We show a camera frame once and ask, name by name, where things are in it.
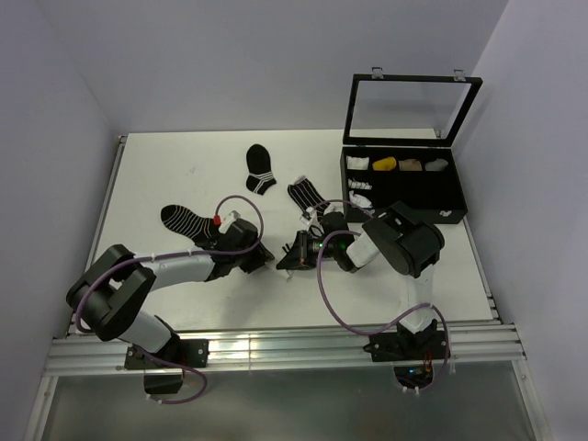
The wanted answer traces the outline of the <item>black pinstriped sock white toe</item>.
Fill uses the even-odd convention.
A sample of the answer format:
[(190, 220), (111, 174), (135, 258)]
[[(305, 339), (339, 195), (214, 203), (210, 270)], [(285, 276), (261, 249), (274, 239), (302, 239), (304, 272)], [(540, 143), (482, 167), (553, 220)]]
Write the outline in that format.
[(316, 210), (317, 219), (321, 219), (330, 203), (318, 192), (314, 184), (305, 176), (300, 176), (294, 183), (287, 186), (287, 193), (301, 213), (307, 207)]

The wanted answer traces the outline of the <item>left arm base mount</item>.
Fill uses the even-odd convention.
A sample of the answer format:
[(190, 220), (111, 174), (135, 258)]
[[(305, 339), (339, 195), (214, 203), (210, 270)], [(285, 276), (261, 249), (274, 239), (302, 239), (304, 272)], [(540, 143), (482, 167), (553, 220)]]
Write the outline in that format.
[[(123, 367), (128, 371), (143, 371), (143, 389), (151, 399), (162, 403), (184, 403), (204, 394), (208, 379), (200, 370), (208, 364), (207, 339), (172, 338), (158, 352), (150, 353), (137, 345), (127, 350)], [(197, 391), (186, 398), (177, 398), (188, 379), (197, 378)]]

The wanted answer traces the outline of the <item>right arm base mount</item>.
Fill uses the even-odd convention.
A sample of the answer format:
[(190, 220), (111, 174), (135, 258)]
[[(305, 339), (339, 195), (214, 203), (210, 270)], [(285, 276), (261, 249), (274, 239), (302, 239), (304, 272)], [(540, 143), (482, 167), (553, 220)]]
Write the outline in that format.
[(447, 342), (442, 331), (422, 331), (413, 334), (399, 327), (393, 333), (371, 335), (363, 346), (374, 363), (414, 361), (410, 366), (397, 366), (394, 376), (408, 389), (429, 386), (434, 378), (433, 361), (445, 359)]

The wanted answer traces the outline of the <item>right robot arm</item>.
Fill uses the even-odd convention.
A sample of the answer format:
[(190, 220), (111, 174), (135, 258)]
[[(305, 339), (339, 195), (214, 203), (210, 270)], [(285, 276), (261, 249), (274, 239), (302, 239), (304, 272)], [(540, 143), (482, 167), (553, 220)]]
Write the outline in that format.
[(285, 255), (277, 269), (289, 273), (312, 270), (327, 259), (353, 274), (383, 257), (406, 282), (399, 295), (403, 311), (394, 325), (402, 331), (397, 338), (400, 352), (416, 358), (428, 348), (426, 331), (436, 324), (433, 278), (444, 246), (444, 236), (436, 226), (398, 201), (378, 215), (370, 214), (361, 232), (349, 230), (342, 212), (324, 214), (283, 247)]

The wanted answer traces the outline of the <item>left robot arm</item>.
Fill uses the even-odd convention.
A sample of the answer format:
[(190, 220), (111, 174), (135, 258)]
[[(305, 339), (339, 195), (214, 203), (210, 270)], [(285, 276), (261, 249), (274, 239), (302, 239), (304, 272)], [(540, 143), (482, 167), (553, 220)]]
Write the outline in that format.
[(66, 302), (75, 319), (100, 340), (138, 346), (156, 366), (168, 367), (178, 358), (178, 337), (170, 325), (142, 309), (148, 295), (188, 282), (211, 282), (235, 268), (251, 274), (273, 260), (257, 228), (234, 219), (211, 244), (185, 251), (138, 255), (122, 244), (112, 245), (72, 285)]

